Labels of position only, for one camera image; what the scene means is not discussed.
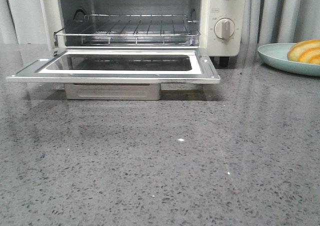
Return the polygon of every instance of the bread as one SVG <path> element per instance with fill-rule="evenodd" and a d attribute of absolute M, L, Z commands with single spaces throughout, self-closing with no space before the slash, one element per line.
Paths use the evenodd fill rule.
<path fill-rule="evenodd" d="M 290 61 L 320 65 L 320 39 L 294 44 L 289 50 L 287 58 Z"/>

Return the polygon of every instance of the toaster oven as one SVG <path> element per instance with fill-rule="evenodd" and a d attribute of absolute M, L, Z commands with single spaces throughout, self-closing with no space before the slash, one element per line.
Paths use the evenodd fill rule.
<path fill-rule="evenodd" d="M 157 100 L 161 84 L 217 84 L 239 52 L 245 0 L 40 0 L 50 58 L 9 82 L 63 83 L 68 99 Z"/>

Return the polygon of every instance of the oven rack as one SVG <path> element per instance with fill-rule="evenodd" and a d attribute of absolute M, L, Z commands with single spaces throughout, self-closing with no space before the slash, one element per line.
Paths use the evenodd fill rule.
<path fill-rule="evenodd" d="M 87 14 L 54 33 L 56 46 L 198 46 L 198 24 L 186 15 Z"/>

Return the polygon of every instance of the oven door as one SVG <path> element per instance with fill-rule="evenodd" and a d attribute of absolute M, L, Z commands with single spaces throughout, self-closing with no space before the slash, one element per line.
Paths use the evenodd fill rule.
<path fill-rule="evenodd" d="M 8 76 L 8 82 L 66 84 L 217 84 L 217 74 L 201 48 L 58 49 Z"/>

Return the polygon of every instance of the light blue plate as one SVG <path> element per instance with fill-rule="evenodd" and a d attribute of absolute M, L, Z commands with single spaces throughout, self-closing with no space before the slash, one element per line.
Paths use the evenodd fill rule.
<path fill-rule="evenodd" d="M 263 62 L 278 70 L 299 75 L 320 77 L 320 65 L 313 63 L 294 62 L 287 59 L 287 53 L 294 43 L 272 43 L 258 48 Z"/>

